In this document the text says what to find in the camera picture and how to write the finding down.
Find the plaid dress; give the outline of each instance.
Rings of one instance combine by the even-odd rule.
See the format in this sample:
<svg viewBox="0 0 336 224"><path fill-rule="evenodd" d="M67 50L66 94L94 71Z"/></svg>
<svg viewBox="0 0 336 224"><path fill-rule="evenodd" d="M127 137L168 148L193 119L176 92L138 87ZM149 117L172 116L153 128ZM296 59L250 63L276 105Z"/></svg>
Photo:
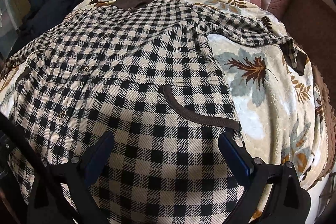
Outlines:
<svg viewBox="0 0 336 224"><path fill-rule="evenodd" d="M111 223L222 223L239 188L218 136L243 140L210 33L252 47L290 39L274 37L261 21L176 0L85 10L6 64L4 73L28 57L10 119L50 164L114 134L90 187ZM34 170L19 150L10 165L27 201Z"/></svg>

